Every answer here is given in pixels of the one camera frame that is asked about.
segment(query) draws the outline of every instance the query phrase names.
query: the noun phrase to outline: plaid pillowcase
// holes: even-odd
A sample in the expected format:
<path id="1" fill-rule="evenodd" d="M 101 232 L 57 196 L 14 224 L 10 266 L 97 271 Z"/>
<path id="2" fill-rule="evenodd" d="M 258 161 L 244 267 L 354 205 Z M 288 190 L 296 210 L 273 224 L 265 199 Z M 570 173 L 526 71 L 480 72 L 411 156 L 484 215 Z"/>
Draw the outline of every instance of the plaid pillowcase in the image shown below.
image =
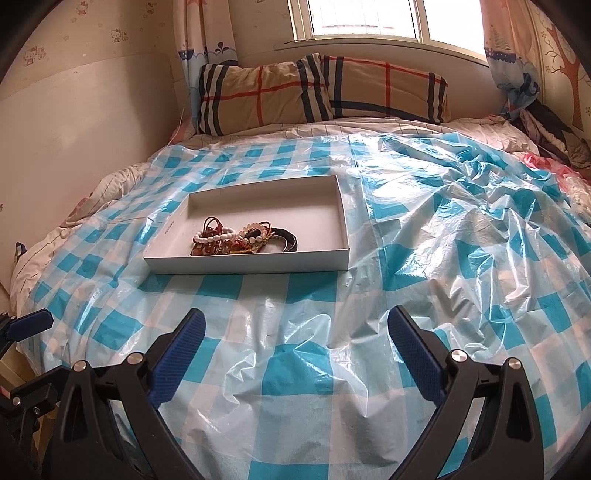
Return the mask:
<path id="1" fill-rule="evenodd" d="M 208 63 L 199 83 L 199 130 L 229 135 L 271 124 L 333 119 L 320 54 L 254 68 Z"/>
<path id="2" fill-rule="evenodd" d="M 324 81 L 335 118 L 397 116 L 439 124 L 451 120 L 447 82 L 386 61 L 322 57 Z"/>

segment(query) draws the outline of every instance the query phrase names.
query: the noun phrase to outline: black bangle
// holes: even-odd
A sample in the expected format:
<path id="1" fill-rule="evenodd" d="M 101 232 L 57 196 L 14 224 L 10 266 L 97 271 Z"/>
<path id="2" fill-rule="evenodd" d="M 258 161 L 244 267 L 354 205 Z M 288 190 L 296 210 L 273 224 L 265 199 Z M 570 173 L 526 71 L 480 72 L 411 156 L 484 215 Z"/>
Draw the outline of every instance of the black bangle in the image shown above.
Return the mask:
<path id="1" fill-rule="evenodd" d="M 297 238 L 293 233 L 283 230 L 283 228 L 274 228 L 273 236 L 278 236 L 285 240 L 284 252 L 297 252 Z"/>

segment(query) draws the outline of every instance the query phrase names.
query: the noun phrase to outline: cartoon curtain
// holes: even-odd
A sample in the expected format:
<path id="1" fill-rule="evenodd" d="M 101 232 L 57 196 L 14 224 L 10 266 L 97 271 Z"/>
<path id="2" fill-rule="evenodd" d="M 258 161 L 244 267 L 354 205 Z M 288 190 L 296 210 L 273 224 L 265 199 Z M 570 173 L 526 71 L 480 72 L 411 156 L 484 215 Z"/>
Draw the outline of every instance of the cartoon curtain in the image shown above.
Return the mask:
<path id="1" fill-rule="evenodd" d="M 503 114 L 516 118 L 540 91 L 538 44 L 528 0 L 480 0 L 485 53 L 496 86 L 506 91 Z"/>
<path id="2" fill-rule="evenodd" d="M 197 125 L 199 75 L 206 63 L 238 65 L 228 0 L 174 0 L 174 36 L 190 90 L 191 120 Z"/>

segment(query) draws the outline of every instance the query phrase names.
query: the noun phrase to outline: jewelry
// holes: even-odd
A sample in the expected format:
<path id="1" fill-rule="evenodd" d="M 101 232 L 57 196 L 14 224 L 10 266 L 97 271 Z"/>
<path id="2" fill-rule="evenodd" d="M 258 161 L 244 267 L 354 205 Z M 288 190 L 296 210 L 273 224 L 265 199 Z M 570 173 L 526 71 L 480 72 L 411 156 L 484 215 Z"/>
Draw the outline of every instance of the jewelry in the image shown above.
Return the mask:
<path id="1" fill-rule="evenodd" d="M 285 240 L 284 252 L 297 252 L 297 238 L 293 233 L 283 230 L 283 228 L 275 228 L 273 237 L 275 236 Z"/>
<path id="2" fill-rule="evenodd" d="M 283 228 L 274 229 L 270 222 L 249 223 L 237 232 L 224 227 L 218 218 L 207 217 L 203 230 L 193 237 L 190 256 L 259 253 L 271 238 L 285 242 L 284 252 L 297 251 L 296 236 Z"/>
<path id="3" fill-rule="evenodd" d="M 222 241 L 232 240 L 233 238 L 236 238 L 237 236 L 238 236 L 238 234 L 236 233 L 236 231 L 233 228 L 223 227 L 221 235 L 211 235 L 211 236 L 208 236 L 207 238 L 205 238 L 203 236 L 203 232 L 197 232 L 195 234 L 195 236 L 193 237 L 193 242 L 195 242 L 196 244 L 211 244 L 214 242 L 218 242 L 220 240 L 222 240 Z"/>
<path id="4" fill-rule="evenodd" d="M 216 217 L 207 217 L 203 222 L 203 230 L 193 237 L 194 247 L 191 257 L 201 255 L 219 255 L 228 249 L 228 242 L 233 241 L 238 234 L 233 228 L 222 225 Z"/>
<path id="5" fill-rule="evenodd" d="M 230 246 L 231 254 L 257 253 L 273 236 L 269 222 L 249 223 L 238 233 L 238 238 Z"/>

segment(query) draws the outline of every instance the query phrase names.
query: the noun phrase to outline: metal screw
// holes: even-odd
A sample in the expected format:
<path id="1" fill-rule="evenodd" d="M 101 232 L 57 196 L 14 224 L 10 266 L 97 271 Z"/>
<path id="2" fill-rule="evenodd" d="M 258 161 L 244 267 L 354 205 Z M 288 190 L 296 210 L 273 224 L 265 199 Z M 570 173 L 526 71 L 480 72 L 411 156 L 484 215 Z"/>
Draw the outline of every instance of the metal screw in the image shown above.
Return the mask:
<path id="1" fill-rule="evenodd" d="M 74 372 L 82 372 L 86 368 L 86 362 L 84 360 L 78 360 L 74 364 Z"/>
<path id="2" fill-rule="evenodd" d="M 456 362 L 462 363 L 462 362 L 465 362 L 466 360 L 468 360 L 468 355 L 464 350 L 454 350 L 452 352 L 452 358 Z"/>
<path id="3" fill-rule="evenodd" d="M 521 368 L 521 362 L 516 358 L 509 358 L 507 363 L 513 370 L 519 370 Z"/>
<path id="4" fill-rule="evenodd" d="M 129 363 L 130 365 L 137 365 L 138 363 L 141 363 L 141 361 L 144 359 L 144 354 L 140 353 L 140 352 L 134 352 L 129 354 L 129 356 L 127 357 L 127 363 Z"/>

